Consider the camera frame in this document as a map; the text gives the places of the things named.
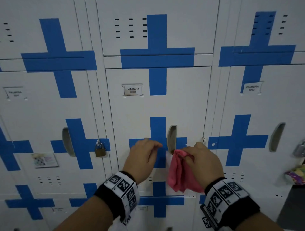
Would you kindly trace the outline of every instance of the pink cloth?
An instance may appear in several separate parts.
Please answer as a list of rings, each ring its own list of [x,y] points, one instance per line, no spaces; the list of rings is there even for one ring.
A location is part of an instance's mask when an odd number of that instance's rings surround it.
[[[194,160],[194,157],[187,152],[178,149],[175,150],[170,163],[167,183],[175,192],[184,192],[186,189],[190,189],[198,193],[203,193],[204,189],[199,185],[191,168],[183,159],[185,156],[189,156]]]

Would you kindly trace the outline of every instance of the padlock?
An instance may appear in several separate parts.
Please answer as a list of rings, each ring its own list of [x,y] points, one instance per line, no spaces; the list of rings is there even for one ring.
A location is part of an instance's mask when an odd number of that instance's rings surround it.
[[[301,156],[305,157],[305,140],[303,140],[300,144],[298,144],[298,146],[293,152],[293,155],[296,157],[301,157]]]
[[[103,144],[100,143],[99,139],[97,140],[95,145],[95,156],[96,157],[106,156],[106,149],[104,148]]]

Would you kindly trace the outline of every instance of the person's left hand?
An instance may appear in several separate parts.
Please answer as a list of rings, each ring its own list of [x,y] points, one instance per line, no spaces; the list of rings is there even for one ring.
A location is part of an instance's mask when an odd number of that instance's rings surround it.
[[[143,182],[151,174],[157,158],[157,150],[162,146],[161,143],[147,138],[139,140],[131,147],[123,171],[131,174],[137,184]]]

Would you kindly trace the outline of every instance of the brass padlock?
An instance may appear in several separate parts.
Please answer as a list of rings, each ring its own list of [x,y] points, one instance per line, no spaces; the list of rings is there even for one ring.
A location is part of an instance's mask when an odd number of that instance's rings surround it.
[[[95,145],[95,155],[96,157],[106,156],[106,149],[104,148],[103,144],[100,143],[99,139]]]

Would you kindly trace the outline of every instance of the dark floor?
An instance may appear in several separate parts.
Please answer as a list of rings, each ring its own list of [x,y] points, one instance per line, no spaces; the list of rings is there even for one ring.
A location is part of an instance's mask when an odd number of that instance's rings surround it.
[[[277,223],[284,229],[305,231],[305,186],[293,186]]]

